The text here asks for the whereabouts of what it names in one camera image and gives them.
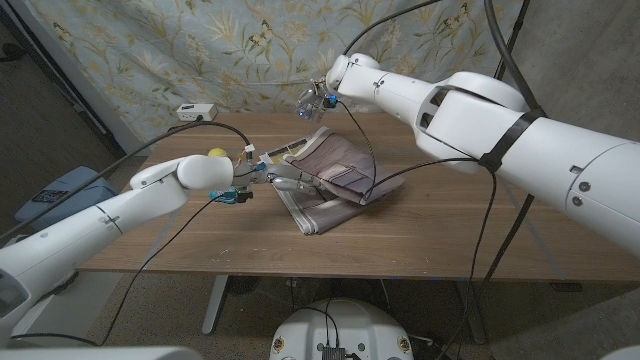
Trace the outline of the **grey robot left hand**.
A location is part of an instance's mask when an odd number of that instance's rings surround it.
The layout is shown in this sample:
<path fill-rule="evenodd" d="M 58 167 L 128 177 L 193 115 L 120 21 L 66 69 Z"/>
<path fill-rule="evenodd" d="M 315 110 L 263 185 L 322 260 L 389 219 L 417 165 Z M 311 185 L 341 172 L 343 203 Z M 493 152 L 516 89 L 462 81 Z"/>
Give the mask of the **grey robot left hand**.
<path fill-rule="evenodd" d="M 236 188 L 248 188 L 250 184 L 270 183 L 283 192 L 297 191 L 315 195 L 326 187 L 321 181 L 290 164 L 259 163 L 247 169 L 234 171 L 232 185 Z"/>

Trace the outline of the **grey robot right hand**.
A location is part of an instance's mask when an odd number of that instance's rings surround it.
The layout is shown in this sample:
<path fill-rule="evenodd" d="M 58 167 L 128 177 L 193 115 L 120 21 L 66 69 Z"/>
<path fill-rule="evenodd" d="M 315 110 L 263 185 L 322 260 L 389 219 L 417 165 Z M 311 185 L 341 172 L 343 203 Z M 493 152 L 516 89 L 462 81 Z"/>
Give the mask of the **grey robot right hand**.
<path fill-rule="evenodd" d="M 320 122 L 327 109 L 335 109 L 338 98 L 329 91 L 326 79 L 312 80 L 296 102 L 294 112 L 309 122 Z"/>

